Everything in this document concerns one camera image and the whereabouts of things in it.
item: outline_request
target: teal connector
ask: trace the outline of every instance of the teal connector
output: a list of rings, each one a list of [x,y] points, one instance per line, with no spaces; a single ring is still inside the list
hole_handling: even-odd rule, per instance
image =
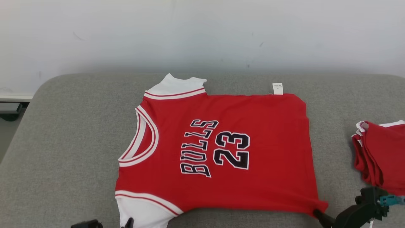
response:
[[[394,195],[381,196],[379,203],[381,206],[392,206],[395,204],[405,205],[405,196],[394,196]]]

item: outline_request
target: clothing tag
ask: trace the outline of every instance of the clothing tag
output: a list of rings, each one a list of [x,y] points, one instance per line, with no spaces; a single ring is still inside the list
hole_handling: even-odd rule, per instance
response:
[[[369,124],[362,120],[356,124],[356,127],[360,130],[360,132],[365,132],[369,129]]]
[[[274,95],[283,95],[283,83],[273,83]]]

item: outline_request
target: wall baseboard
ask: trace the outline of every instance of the wall baseboard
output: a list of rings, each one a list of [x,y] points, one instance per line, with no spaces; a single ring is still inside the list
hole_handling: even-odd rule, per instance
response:
[[[0,95],[0,102],[31,102],[33,96]]]

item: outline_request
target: white wall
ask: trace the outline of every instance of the white wall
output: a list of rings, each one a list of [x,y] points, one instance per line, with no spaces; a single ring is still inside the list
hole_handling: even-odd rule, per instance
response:
[[[0,95],[92,70],[405,76],[405,1],[0,0]]]

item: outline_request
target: black device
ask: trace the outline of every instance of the black device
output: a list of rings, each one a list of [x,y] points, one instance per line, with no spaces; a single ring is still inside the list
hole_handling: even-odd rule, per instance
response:
[[[314,210],[313,215],[323,228],[360,228],[373,218],[382,220],[387,216],[390,207],[380,202],[380,197],[388,196],[387,191],[378,187],[366,187],[360,193],[361,196],[355,198],[356,205],[342,211],[336,219],[319,210]],[[133,225],[134,219],[130,218],[125,227],[121,228],[136,228]],[[102,228],[102,225],[97,220],[92,220],[75,224],[71,228]]]
[[[0,102],[0,118],[5,121],[15,121],[23,108],[22,103]]]

